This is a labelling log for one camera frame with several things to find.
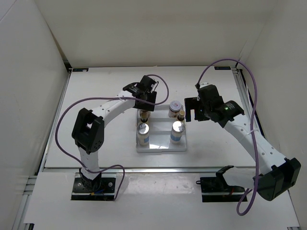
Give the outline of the spice jar white lid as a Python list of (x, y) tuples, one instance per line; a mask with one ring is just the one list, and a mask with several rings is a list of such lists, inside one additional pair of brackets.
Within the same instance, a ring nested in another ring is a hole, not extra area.
[(182, 108), (182, 105), (179, 101), (171, 101), (169, 104), (168, 116), (177, 117), (181, 108)]
[(139, 113), (140, 113), (140, 116), (150, 117), (151, 115), (151, 112), (147, 110), (140, 110)]

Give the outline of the small yellow label bottle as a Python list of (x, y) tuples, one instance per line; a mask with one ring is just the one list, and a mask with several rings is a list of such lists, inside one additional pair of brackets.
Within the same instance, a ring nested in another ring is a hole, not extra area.
[(149, 118), (146, 116), (140, 116), (141, 123), (149, 125)]
[(180, 110), (178, 112), (177, 120), (180, 121), (180, 122), (185, 123), (185, 111), (184, 110)]

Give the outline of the white shaker silver cap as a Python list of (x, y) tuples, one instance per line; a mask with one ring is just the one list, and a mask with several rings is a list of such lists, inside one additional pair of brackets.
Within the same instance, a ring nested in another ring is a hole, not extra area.
[(138, 144), (147, 146), (149, 144), (149, 126), (146, 123), (139, 123), (136, 133)]
[(174, 144), (178, 144), (181, 141), (181, 137), (183, 136), (186, 130), (185, 124), (182, 121), (175, 121), (172, 124), (170, 141)]

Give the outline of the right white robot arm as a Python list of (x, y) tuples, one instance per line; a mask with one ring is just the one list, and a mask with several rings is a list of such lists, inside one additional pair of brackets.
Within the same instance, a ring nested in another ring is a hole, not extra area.
[(235, 102), (224, 102), (221, 96), (185, 98), (186, 122), (213, 121), (230, 133), (255, 161), (253, 171), (228, 165), (216, 173), (215, 185), (220, 191), (232, 186), (251, 189), (263, 199), (272, 201), (296, 184), (301, 163), (277, 151), (259, 131), (255, 130), (244, 110)]

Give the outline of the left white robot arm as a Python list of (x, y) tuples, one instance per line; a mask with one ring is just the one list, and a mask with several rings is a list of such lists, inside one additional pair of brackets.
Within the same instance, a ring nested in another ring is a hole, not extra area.
[(84, 186), (90, 192), (100, 188), (101, 181), (98, 178), (98, 150), (104, 142), (105, 127), (114, 118), (130, 108), (142, 110), (154, 110), (156, 92), (153, 91), (157, 82), (143, 76), (140, 82), (130, 83), (116, 95), (115, 100), (107, 100), (103, 105), (88, 110), (79, 111), (72, 131), (72, 138), (80, 152), (83, 164), (80, 173), (84, 180)]

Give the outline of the white divided organizer tray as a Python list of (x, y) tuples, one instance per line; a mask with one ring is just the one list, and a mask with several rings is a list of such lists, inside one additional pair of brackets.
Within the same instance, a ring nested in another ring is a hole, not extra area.
[[(136, 133), (136, 150), (138, 153), (159, 153), (159, 152), (185, 152), (187, 151), (186, 130), (178, 144), (170, 141), (172, 124), (178, 121), (174, 117), (168, 116), (169, 105), (156, 105), (149, 117), (149, 144), (141, 146), (138, 144)], [(136, 127), (140, 121), (140, 113), (136, 116)]]

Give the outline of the right black corner label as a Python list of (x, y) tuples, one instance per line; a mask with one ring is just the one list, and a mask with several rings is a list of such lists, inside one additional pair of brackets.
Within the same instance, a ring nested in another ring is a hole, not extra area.
[(231, 70), (231, 67), (229, 66), (215, 66), (215, 70)]

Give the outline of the black corner label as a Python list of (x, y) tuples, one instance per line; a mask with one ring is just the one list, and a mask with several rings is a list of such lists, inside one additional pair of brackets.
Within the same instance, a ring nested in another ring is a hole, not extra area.
[(215, 70), (231, 70), (231, 67), (229, 66), (215, 66)]
[(73, 68), (72, 72), (87, 72), (88, 68)]

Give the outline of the left black corner label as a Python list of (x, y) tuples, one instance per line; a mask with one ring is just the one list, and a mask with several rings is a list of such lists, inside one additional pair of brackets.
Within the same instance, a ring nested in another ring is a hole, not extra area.
[(88, 68), (73, 68), (72, 72), (87, 72)]

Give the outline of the right aluminium frame rail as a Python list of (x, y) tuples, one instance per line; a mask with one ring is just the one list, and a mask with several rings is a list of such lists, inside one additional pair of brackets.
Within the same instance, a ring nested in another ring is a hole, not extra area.
[(243, 109), (245, 111), (245, 114), (251, 118), (252, 110), (253, 110), (253, 100), (251, 98), (249, 89), (246, 84), (246, 80), (243, 74), (242, 69), (237, 69), (235, 67), (232, 67), (233, 76), (237, 85), (237, 90), (239, 92), (239, 96), (241, 99), (241, 102), (243, 104)]

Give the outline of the aluminium frame rail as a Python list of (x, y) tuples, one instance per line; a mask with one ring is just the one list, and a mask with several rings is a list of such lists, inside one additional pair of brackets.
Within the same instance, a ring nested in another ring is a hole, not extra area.
[(56, 125), (57, 125), (57, 120), (58, 120), (58, 117), (59, 117), (59, 114), (60, 114), (60, 110), (61, 110), (61, 107), (62, 107), (62, 104), (63, 104), (63, 100), (64, 100), (64, 97), (65, 97), (65, 93), (66, 93), (68, 84), (69, 84), (69, 81), (70, 81), (71, 71), (72, 71), (72, 68), (70, 68), (69, 71), (68, 71), (68, 75), (66, 77), (65, 84), (64, 84), (63, 89), (62, 89), (61, 94), (60, 94), (59, 102), (57, 103), (55, 114), (51, 117), (52, 118), (52, 126), (50, 128), (49, 135), (48, 135), (46, 144), (44, 146), (39, 165), (38, 165), (36, 171), (34, 172), (34, 176), (37, 176), (44, 169), (46, 157), (47, 157), (47, 154), (48, 154), (48, 151), (49, 151), (49, 146), (52, 143), (54, 131), (55, 131), (55, 128), (56, 128)]
[(243, 109), (245, 111), (245, 114), (251, 118), (252, 110), (253, 110), (253, 100), (251, 98), (249, 89), (246, 84), (246, 80), (243, 74), (242, 69), (237, 69), (235, 67), (232, 67), (233, 76), (237, 85), (237, 90), (239, 92), (239, 96), (241, 99), (241, 102), (243, 104)]
[[(126, 173), (215, 173), (221, 167), (188, 167), (188, 168), (125, 168)], [(44, 168), (47, 173), (78, 173), (79, 168)]]

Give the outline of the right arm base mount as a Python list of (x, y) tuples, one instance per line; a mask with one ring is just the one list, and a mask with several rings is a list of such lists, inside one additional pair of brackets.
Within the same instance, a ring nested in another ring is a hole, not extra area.
[(201, 177), (196, 184), (201, 187), (203, 203), (238, 202), (245, 192), (245, 189), (239, 186), (222, 188), (216, 177)]

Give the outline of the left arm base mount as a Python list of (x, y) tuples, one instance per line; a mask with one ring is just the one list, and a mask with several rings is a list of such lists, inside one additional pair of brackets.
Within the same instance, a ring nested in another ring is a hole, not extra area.
[(80, 175), (76, 175), (72, 186), (71, 200), (73, 201), (113, 201), (115, 197), (116, 175), (102, 176), (98, 188), (88, 190)]

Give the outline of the left aluminium frame rail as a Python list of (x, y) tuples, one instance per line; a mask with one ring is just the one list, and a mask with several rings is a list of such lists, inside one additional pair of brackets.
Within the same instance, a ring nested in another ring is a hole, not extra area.
[(56, 125), (57, 125), (57, 120), (58, 120), (58, 117), (59, 117), (59, 114), (60, 114), (60, 110), (61, 110), (61, 107), (62, 107), (62, 104), (63, 104), (63, 100), (64, 100), (64, 97), (65, 97), (65, 93), (66, 93), (68, 84), (69, 84), (69, 81), (70, 81), (71, 71), (72, 71), (72, 68), (70, 68), (69, 71), (68, 71), (68, 75), (66, 77), (65, 84), (64, 84), (63, 89), (62, 89), (61, 94), (60, 94), (59, 102), (57, 103), (55, 114), (51, 117), (52, 118), (52, 126), (50, 128), (49, 135), (48, 135), (46, 144), (44, 146), (39, 165), (38, 165), (36, 171), (34, 172), (34, 176), (37, 176), (44, 169), (46, 157), (47, 157), (47, 154), (48, 154), (48, 151), (49, 151), (49, 146), (52, 143), (54, 131), (55, 131), (55, 128), (56, 128)]

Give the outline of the front aluminium frame rail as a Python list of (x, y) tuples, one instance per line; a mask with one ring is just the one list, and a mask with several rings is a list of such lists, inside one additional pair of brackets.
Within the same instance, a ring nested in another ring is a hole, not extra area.
[[(126, 173), (215, 173), (221, 167), (188, 167), (188, 168), (125, 168)], [(79, 168), (44, 168), (47, 173), (78, 173)]]

